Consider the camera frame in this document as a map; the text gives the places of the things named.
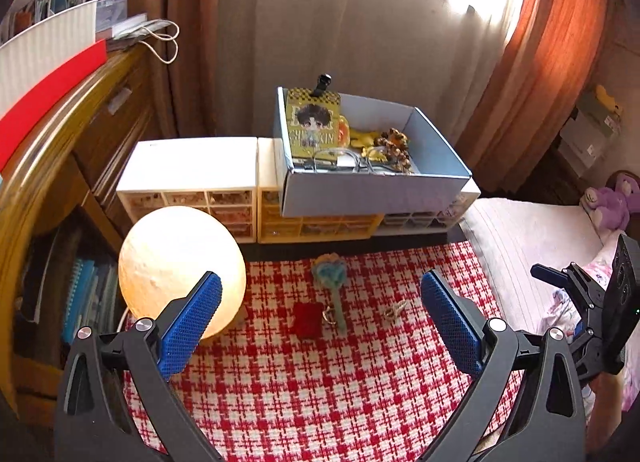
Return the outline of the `grey frame eyeglasses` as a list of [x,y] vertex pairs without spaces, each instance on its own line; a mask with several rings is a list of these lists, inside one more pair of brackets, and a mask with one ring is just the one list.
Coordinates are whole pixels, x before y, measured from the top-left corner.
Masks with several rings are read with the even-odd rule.
[[389,159],[382,147],[363,148],[361,151],[351,148],[330,148],[315,151],[308,159],[303,159],[300,167],[313,173],[341,174],[400,174],[397,159]]

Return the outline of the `yellow plush dog keychain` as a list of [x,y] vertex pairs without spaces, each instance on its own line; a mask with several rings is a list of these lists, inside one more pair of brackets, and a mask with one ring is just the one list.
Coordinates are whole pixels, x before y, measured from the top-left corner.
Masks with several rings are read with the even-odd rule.
[[349,130],[349,145],[370,162],[389,163],[396,157],[392,151],[392,141],[390,141],[388,131],[364,133],[351,129]]

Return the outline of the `yellow anime card badge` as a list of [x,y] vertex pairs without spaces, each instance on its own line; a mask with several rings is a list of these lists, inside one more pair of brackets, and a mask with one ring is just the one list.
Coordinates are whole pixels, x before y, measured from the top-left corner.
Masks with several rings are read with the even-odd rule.
[[293,159],[311,159],[337,147],[341,96],[329,89],[332,77],[321,74],[314,88],[286,92],[286,127]]

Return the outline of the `white orange mushroom figurine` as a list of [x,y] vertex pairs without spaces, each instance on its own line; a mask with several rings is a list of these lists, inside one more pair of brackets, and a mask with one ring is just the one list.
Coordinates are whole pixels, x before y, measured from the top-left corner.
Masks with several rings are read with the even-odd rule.
[[340,115],[338,118],[337,129],[337,146],[339,148],[348,149],[350,147],[350,128],[348,120],[344,115]]

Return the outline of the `pink striped pillow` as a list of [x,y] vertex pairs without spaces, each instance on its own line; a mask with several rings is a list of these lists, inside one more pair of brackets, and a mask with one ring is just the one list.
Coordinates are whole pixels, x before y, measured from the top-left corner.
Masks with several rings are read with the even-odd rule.
[[537,333],[555,287],[530,274],[535,263],[562,269],[596,258],[603,242],[579,206],[479,199],[460,227],[480,261],[503,318],[514,330]]

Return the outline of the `purple plush toy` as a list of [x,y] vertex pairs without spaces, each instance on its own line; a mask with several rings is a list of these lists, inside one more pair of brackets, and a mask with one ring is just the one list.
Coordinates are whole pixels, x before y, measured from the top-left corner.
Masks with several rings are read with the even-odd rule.
[[639,178],[629,171],[613,175],[613,185],[586,188],[580,205],[599,232],[625,231],[633,215],[639,214]]

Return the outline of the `blue spiral notebook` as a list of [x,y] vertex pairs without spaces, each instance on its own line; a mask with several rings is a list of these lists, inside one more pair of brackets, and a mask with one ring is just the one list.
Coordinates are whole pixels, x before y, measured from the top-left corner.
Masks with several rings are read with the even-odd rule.
[[77,319],[85,305],[85,297],[94,271],[94,260],[78,257],[75,260],[72,278],[70,279],[70,292],[66,301],[62,341],[70,344],[73,341],[75,331],[78,328]]

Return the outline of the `white drawer organizer right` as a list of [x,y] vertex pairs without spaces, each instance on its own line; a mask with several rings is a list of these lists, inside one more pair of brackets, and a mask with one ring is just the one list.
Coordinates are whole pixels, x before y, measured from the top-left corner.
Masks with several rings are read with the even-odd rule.
[[479,197],[480,188],[473,179],[470,179],[456,198],[442,211],[415,211],[385,215],[374,236],[446,233],[460,221]]

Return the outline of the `white drawer organizer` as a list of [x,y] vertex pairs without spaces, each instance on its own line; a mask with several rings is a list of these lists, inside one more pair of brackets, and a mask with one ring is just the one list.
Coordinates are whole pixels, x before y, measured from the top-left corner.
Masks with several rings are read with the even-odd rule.
[[238,242],[254,243],[257,179],[255,137],[140,141],[117,195],[133,222],[162,207],[192,207],[216,218]]
[[374,236],[446,233],[460,221],[479,197],[480,188],[473,179],[470,179],[456,198],[442,211],[415,211],[385,215]]

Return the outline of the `orange brown curtain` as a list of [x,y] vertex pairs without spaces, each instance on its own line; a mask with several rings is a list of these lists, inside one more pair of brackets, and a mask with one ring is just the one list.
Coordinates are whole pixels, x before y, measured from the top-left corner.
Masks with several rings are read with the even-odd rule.
[[597,58],[608,0],[524,0],[456,149],[487,192],[516,191],[560,131]]

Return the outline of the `yellow drawer organizer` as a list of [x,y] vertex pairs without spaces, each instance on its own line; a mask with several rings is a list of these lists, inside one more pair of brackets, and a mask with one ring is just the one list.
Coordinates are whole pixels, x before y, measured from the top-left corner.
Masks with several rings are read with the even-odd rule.
[[257,139],[257,242],[262,244],[365,240],[375,233],[382,215],[288,218],[280,214],[274,144]]

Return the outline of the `white drawer organizer left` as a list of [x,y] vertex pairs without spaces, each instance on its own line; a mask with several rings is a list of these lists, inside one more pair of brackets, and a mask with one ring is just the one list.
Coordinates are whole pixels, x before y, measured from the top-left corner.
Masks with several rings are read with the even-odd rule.
[[255,137],[140,141],[117,195],[133,222],[162,207],[192,207],[216,218],[238,242],[254,243],[257,179]]

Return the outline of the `red flat box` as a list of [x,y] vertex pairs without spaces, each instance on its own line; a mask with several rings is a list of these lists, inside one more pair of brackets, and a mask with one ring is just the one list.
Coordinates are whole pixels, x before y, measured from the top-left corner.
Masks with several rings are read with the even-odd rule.
[[106,59],[106,42],[101,39],[52,70],[1,117],[1,168],[53,105],[101,67]]

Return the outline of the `cardboard boxes by wall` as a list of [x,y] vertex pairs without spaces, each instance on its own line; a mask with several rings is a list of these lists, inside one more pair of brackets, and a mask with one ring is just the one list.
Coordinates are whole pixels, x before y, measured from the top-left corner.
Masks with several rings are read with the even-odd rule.
[[602,84],[596,84],[577,100],[562,127],[558,151],[574,174],[588,173],[620,135],[623,109]]

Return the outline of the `red velvet heart keychain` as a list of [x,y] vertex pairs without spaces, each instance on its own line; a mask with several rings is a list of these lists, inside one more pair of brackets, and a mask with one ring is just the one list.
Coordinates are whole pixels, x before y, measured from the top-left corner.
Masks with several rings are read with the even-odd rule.
[[324,306],[318,301],[296,301],[293,306],[293,331],[301,340],[315,341],[322,335]]

